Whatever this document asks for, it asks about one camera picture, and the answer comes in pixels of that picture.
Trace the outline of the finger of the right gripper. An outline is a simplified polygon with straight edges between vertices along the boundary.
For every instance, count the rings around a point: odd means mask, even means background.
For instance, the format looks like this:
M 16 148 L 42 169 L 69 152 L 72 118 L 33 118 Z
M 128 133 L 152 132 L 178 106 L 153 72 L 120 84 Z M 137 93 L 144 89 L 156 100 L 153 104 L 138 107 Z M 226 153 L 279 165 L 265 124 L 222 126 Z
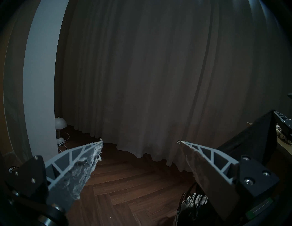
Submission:
M 273 111 L 274 118 L 282 132 L 292 132 L 292 120 L 278 111 Z

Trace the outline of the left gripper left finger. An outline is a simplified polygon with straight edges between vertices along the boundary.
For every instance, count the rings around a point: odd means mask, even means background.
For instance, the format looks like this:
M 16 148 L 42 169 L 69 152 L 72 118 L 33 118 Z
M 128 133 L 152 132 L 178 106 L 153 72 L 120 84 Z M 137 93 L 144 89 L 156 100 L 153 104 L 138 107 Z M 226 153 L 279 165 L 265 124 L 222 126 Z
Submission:
M 33 202 L 56 204 L 69 211 L 101 161 L 103 141 L 93 142 L 57 154 L 44 162 L 33 156 L 6 179 L 11 191 Z

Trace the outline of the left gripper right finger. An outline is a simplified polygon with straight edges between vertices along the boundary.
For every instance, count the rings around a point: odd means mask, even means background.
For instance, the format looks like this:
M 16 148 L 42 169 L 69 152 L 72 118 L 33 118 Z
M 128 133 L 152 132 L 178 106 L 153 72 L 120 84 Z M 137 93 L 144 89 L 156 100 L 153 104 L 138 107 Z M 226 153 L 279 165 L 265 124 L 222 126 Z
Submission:
M 223 222 L 262 222 L 275 206 L 272 194 L 279 177 L 252 158 L 177 142 L 196 183 Z

